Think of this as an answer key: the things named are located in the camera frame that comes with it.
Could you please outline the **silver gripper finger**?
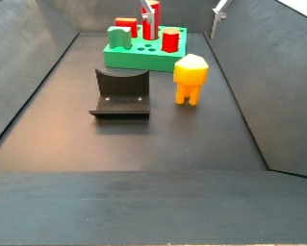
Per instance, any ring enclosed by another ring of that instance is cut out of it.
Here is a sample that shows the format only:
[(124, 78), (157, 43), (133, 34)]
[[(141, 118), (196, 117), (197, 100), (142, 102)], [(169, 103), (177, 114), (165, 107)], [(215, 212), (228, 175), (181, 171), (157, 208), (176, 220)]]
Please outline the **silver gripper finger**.
[(142, 38), (154, 40), (154, 9), (150, 6), (149, 0), (140, 0), (141, 18), (142, 18)]
[(220, 0), (217, 5), (212, 8), (213, 19), (212, 19), (209, 38), (215, 37), (217, 24), (225, 19), (224, 11), (229, 3), (231, 3), (231, 0)]

